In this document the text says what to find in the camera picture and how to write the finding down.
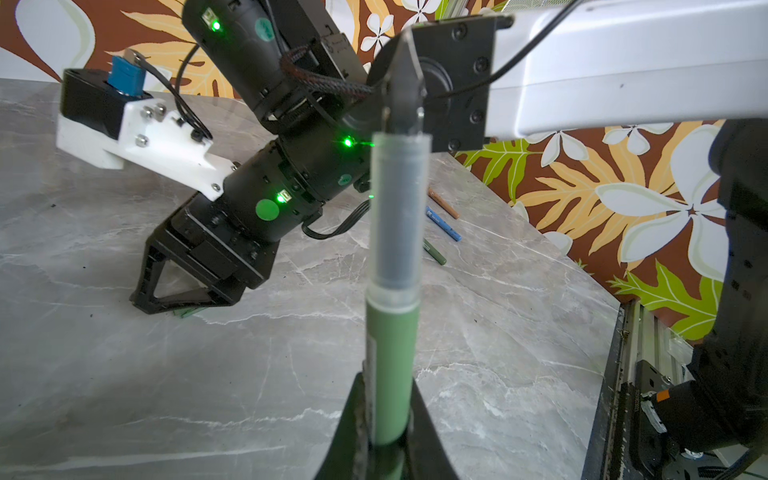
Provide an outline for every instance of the green marker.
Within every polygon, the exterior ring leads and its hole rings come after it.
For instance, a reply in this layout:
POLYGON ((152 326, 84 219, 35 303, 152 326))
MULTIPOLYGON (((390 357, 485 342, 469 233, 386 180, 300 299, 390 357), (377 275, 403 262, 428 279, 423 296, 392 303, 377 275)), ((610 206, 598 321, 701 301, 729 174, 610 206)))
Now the green marker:
POLYGON ((437 249, 434 248, 430 242, 427 241, 426 238, 424 239, 424 250, 432 255, 432 258, 437 260, 437 263, 440 265, 445 265, 448 262, 445 257, 439 251, 437 251, 437 249))
POLYGON ((376 133, 373 143, 364 376, 369 439, 380 447, 402 435, 410 413, 432 138, 376 133))

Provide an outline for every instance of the floral wallpaper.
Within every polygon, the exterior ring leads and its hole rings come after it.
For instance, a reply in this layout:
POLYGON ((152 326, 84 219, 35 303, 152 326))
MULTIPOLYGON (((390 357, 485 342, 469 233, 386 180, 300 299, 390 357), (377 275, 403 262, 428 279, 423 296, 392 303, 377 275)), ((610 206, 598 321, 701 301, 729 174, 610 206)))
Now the floral wallpaper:
POLYGON ((708 163, 722 124, 543 132, 456 157, 609 291, 695 341, 712 328, 727 265, 708 163))
MULTIPOLYGON (((325 0, 368 69, 403 27, 441 18, 448 0, 325 0)), ((503 0, 469 0, 464 15, 503 0)), ((0 0, 0 78, 59 81, 141 51, 173 78, 193 40, 183 0, 0 0)), ((161 90, 147 76, 144 89, 161 90)), ((237 97, 201 50, 185 94, 237 97)), ((620 299, 636 296, 690 341, 712 327, 727 263, 725 212, 707 152, 723 121, 533 134, 456 154, 484 184, 620 299)))

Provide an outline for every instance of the blue connector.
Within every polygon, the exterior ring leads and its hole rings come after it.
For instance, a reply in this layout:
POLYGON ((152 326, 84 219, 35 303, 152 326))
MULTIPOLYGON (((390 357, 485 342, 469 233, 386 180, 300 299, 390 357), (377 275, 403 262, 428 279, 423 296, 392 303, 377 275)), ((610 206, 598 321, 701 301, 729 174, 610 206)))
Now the blue connector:
POLYGON ((112 57, 112 71, 109 73, 107 83, 122 94, 140 97, 144 93, 144 77, 146 75, 147 72, 143 68, 115 55, 112 57))

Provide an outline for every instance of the marble table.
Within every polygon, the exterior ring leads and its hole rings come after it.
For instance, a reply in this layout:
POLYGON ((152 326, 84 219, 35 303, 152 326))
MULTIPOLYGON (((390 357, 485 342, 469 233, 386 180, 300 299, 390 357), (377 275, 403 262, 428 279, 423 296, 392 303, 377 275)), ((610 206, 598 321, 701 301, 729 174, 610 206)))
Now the marble table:
MULTIPOLYGON (((144 240, 192 192, 56 151, 58 95, 0 81, 0 478, 312 478, 364 355, 367 218, 286 235, 236 306, 144 315, 144 240)), ((238 101, 191 104, 216 154, 271 138, 238 101)), ((427 224, 448 264, 424 253, 414 375, 449 458, 467 479, 578 478, 618 301, 447 154, 431 180, 464 238, 427 224)))

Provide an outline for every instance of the green circular label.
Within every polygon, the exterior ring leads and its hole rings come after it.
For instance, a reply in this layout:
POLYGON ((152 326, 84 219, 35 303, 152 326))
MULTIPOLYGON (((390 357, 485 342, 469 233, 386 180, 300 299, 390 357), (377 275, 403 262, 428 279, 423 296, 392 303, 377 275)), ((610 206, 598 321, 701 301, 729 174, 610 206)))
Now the green circular label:
POLYGON ((256 204, 256 216, 265 222, 275 220, 280 215, 280 207, 272 200, 263 198, 256 204))
POLYGON ((275 39, 275 30, 272 28, 272 22, 268 18, 259 18, 256 20, 256 35, 259 35, 264 41, 275 39))

